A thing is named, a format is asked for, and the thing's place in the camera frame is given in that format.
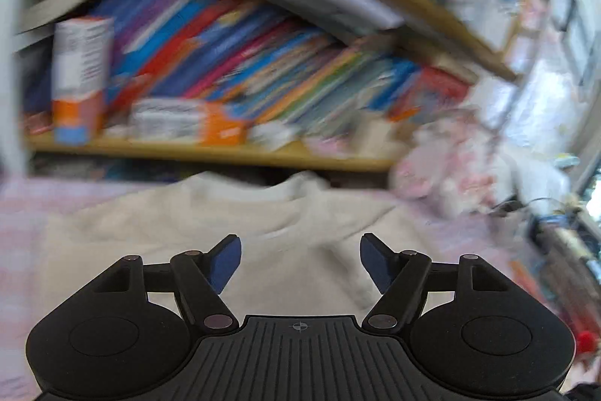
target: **black circular motor housing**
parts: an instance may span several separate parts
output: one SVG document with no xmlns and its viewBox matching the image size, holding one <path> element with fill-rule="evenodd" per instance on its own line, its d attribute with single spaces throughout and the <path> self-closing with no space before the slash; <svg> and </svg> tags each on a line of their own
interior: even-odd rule
<svg viewBox="0 0 601 401">
<path fill-rule="evenodd" d="M 525 397 L 558 387 L 575 352 L 567 326 L 486 262 L 462 258 L 459 271 L 455 299 L 409 333 L 423 370 L 468 396 Z"/>
<path fill-rule="evenodd" d="M 189 350 L 185 322 L 148 302 L 139 257 L 121 259 L 67 299 L 26 345 L 40 387 L 76 399 L 145 391 L 175 372 Z"/>
</svg>

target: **black ribbed plate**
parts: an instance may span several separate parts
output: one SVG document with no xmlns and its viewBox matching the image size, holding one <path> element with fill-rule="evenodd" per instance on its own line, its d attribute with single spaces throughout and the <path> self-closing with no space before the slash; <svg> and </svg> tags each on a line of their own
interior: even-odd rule
<svg viewBox="0 0 601 401">
<path fill-rule="evenodd" d="M 40 401 L 58 401 L 46 394 Z M 354 318 L 246 318 L 202 340 L 189 363 L 131 401 L 465 401 L 432 382 L 394 338 L 359 330 Z M 537 398 L 563 399 L 557 391 Z"/>
</svg>

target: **plaid fabric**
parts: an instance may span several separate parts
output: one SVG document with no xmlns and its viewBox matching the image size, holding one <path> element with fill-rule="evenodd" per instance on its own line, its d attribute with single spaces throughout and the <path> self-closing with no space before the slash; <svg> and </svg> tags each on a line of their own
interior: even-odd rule
<svg viewBox="0 0 601 401">
<path fill-rule="evenodd" d="M 52 179 L 7 180 L 0 188 L 0 400 L 29 401 L 40 391 L 25 359 L 25 341 L 31 330 L 35 264 L 46 218 L 93 206 L 148 185 L 107 182 L 70 182 Z M 382 199 L 387 192 L 366 191 Z M 449 262 L 459 255 L 477 253 L 510 274 L 507 254 L 488 239 L 482 216 L 445 222 L 422 203 L 407 203 Z"/>
</svg>

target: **metal screw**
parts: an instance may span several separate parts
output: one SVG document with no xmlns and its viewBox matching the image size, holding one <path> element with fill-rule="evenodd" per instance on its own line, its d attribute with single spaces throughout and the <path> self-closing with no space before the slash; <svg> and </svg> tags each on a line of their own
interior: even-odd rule
<svg viewBox="0 0 601 401">
<path fill-rule="evenodd" d="M 397 319 L 389 314 L 375 314 L 367 320 L 367 322 L 374 328 L 379 330 L 387 330 L 397 326 Z"/>
<path fill-rule="evenodd" d="M 226 314 L 212 314 L 204 319 L 204 326 L 211 330 L 221 330 L 231 326 L 234 320 Z"/>
</svg>

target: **black object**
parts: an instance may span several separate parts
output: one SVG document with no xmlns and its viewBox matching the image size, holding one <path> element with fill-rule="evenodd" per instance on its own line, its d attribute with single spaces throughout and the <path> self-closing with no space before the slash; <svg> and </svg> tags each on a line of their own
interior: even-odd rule
<svg viewBox="0 0 601 401">
<path fill-rule="evenodd" d="M 239 326 L 218 293 L 240 256 L 230 235 L 168 264 L 118 260 L 29 334 L 40 401 L 561 399 L 571 332 L 478 256 L 432 263 L 364 235 L 383 295 L 361 327 L 353 316 Z M 452 302 L 421 315 L 429 292 L 449 290 Z M 181 318 L 146 292 L 174 293 Z"/>
</svg>

